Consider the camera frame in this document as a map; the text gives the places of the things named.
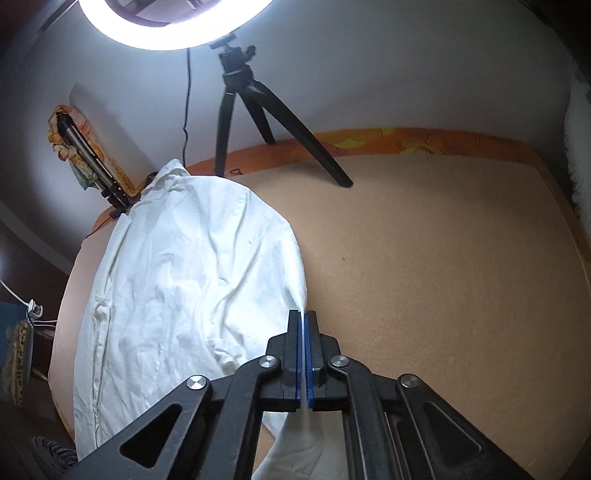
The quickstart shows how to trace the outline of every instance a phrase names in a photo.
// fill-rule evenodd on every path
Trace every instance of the light stand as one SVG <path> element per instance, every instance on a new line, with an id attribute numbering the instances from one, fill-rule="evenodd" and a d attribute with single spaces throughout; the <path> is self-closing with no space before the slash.
<path id="1" fill-rule="evenodd" d="M 220 40 L 211 43 L 211 49 L 223 47 L 219 54 L 223 66 L 223 81 L 226 85 L 222 104 L 220 106 L 219 120 L 217 124 L 216 162 L 215 172 L 218 177 L 224 176 L 226 167 L 226 156 L 228 154 L 228 139 L 230 136 L 230 123 L 236 94 L 240 96 L 248 113 L 251 114 L 256 127 L 263 140 L 269 144 L 275 144 L 275 138 L 269 127 L 265 109 L 269 112 L 286 130 L 300 142 L 308 152 L 330 173 L 336 183 L 342 187 L 350 187 L 353 181 L 347 176 L 336 160 L 328 153 L 316 137 L 306 126 L 294 115 L 294 113 L 279 100 L 261 82 L 257 82 L 252 74 L 252 69 L 246 63 L 252 60 L 256 48 L 251 45 L 246 51 L 240 47 L 230 47 L 228 42 L 234 40 L 234 34 L 230 34 Z"/>

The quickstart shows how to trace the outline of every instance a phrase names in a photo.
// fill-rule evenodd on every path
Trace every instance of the triangular cutout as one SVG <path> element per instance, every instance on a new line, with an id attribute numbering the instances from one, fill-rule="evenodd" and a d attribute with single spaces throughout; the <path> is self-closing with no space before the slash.
<path id="1" fill-rule="evenodd" d="M 437 440 L 443 461 L 449 466 L 464 463 L 480 453 L 480 445 L 468 436 L 437 405 L 425 403 L 425 413 Z"/>
<path id="2" fill-rule="evenodd" d="M 121 455 L 141 466 L 152 468 L 182 411 L 179 404 L 169 406 L 121 446 Z"/>

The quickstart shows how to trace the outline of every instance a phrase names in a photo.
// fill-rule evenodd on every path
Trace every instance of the tripod leg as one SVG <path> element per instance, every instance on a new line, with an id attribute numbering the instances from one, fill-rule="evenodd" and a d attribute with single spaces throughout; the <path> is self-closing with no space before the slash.
<path id="1" fill-rule="evenodd" d="M 230 123 L 232 123 L 232 111 L 236 93 L 228 90 L 223 94 L 220 105 L 220 115 L 217 120 L 216 142 L 216 175 L 223 178 L 226 169 L 226 156 L 228 155 L 228 139 L 230 138 Z"/>
<path id="2" fill-rule="evenodd" d="M 350 187 L 353 184 L 353 181 L 312 132 L 265 85 L 251 80 L 250 84 L 241 91 L 241 95 L 248 95 L 274 116 L 318 160 L 320 165 L 336 180 L 336 183 L 342 187 Z"/>
<path id="3" fill-rule="evenodd" d="M 275 138 L 273 138 L 273 133 L 271 133 L 271 127 L 269 127 L 269 122 L 267 121 L 267 117 L 265 116 L 265 112 L 262 107 L 256 103 L 252 98 L 248 95 L 243 95 L 238 92 L 240 98 L 246 105 L 246 109 L 248 113 L 251 114 L 252 119 L 255 122 L 256 127 L 259 129 L 261 133 L 262 139 L 265 143 L 269 145 L 275 145 Z"/>

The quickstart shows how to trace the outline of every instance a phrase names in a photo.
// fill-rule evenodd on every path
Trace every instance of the bed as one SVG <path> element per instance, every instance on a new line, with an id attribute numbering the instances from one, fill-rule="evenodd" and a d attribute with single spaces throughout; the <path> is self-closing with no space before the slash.
<path id="1" fill-rule="evenodd" d="M 377 374 L 418 374 L 534 477 L 559 478 L 591 431 L 591 252 L 534 150 L 412 128 L 318 138 L 351 189 L 294 141 L 230 154 L 226 176 L 291 224 L 323 333 Z M 49 383 L 71 435 L 77 332 L 112 228 L 82 243 L 58 317 Z"/>

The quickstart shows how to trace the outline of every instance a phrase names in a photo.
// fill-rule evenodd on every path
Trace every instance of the black tripod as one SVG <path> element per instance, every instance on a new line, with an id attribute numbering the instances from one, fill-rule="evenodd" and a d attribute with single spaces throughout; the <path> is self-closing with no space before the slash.
<path id="1" fill-rule="evenodd" d="M 267 144 L 275 144 L 275 138 L 273 137 L 263 109 L 275 117 L 320 162 L 320 165 L 330 173 L 339 185 L 350 187 L 353 181 L 310 130 L 306 128 L 272 91 L 253 78 L 252 70 L 246 62 L 252 60 L 256 53 L 255 47 L 251 45 L 245 52 L 240 47 L 230 47 L 228 42 L 234 38 L 236 38 L 234 34 L 230 34 L 210 44 L 212 49 L 224 47 L 219 57 L 222 61 L 224 71 L 223 81 L 226 84 L 226 92 L 224 93 L 222 105 L 220 106 L 220 115 L 217 124 L 216 175 L 218 177 L 224 176 L 232 111 L 234 110 L 236 94 L 238 94 L 251 114 L 263 140 Z"/>

